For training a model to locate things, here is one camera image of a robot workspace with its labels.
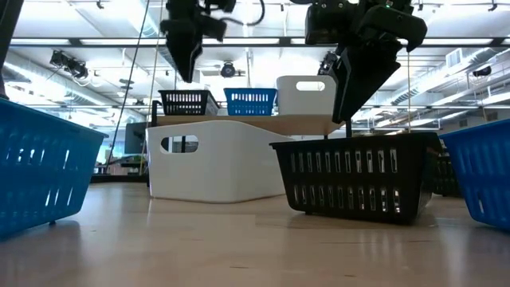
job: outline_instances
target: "blue plastic basket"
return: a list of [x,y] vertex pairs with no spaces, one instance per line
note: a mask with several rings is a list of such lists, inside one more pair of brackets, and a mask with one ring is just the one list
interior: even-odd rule
[[0,100],[0,237],[80,211],[104,135]]
[[510,120],[441,138],[471,217],[510,230]]
[[230,116],[271,116],[275,88],[225,88]]

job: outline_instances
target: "wooden table surface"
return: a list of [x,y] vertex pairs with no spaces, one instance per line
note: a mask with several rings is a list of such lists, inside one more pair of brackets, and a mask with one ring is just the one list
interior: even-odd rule
[[510,234],[434,197],[414,226],[307,216],[284,197],[150,200],[91,185],[82,211],[0,243],[0,286],[508,286]]

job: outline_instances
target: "black plastic basket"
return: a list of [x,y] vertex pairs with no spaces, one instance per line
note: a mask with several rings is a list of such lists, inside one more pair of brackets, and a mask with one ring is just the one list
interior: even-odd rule
[[435,133],[271,143],[289,206],[307,214],[411,223],[430,201]]
[[439,158],[437,158],[437,174],[434,182],[434,194],[462,197],[461,186],[455,176],[452,160],[449,155],[440,155]]
[[166,116],[216,116],[219,105],[208,90],[161,90]]

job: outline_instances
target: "basket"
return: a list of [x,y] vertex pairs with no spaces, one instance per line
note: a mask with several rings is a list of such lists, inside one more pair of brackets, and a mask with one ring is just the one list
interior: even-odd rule
[[461,188],[453,171],[449,155],[440,155],[437,158],[437,174],[434,181],[436,186],[434,194],[462,197]]
[[0,100],[0,237],[80,211],[104,135]]
[[307,214],[410,223],[434,188],[435,133],[272,143],[289,206]]
[[216,116],[220,108],[208,90],[160,90],[166,116]]
[[[300,90],[299,84],[323,84],[322,90]],[[277,79],[278,115],[331,115],[336,83],[330,76],[282,76]]]
[[224,88],[229,116],[271,116],[275,88]]
[[442,135],[473,219],[510,230],[510,120]]
[[[165,151],[162,141],[172,136],[196,136],[198,148]],[[232,120],[148,128],[151,196],[234,203],[282,195],[278,159],[269,143],[285,140],[291,139]]]

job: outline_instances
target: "security camera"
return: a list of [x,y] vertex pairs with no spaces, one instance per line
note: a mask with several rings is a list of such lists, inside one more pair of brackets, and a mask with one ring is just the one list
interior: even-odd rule
[[236,69],[231,62],[223,64],[221,75],[222,77],[233,77],[236,74]]

